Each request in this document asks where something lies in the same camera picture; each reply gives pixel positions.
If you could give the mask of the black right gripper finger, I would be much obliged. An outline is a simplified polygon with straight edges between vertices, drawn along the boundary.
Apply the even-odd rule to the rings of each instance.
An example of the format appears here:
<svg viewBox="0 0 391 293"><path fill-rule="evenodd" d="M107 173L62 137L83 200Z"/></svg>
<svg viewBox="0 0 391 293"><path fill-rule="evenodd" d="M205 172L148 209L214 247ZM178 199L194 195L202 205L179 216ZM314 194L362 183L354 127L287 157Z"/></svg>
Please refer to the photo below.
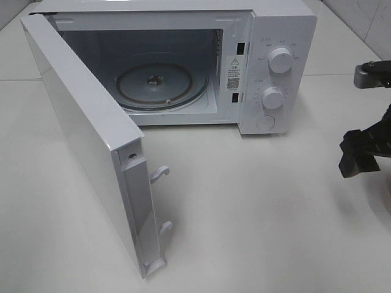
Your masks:
<svg viewBox="0 0 391 293"><path fill-rule="evenodd" d="M390 88L390 61L369 61L357 65L354 72L354 85L358 89Z"/></svg>
<svg viewBox="0 0 391 293"><path fill-rule="evenodd" d="M340 148L343 154L338 167L344 178L380 171L375 157L390 157L390 109L369 128L348 131Z"/></svg>

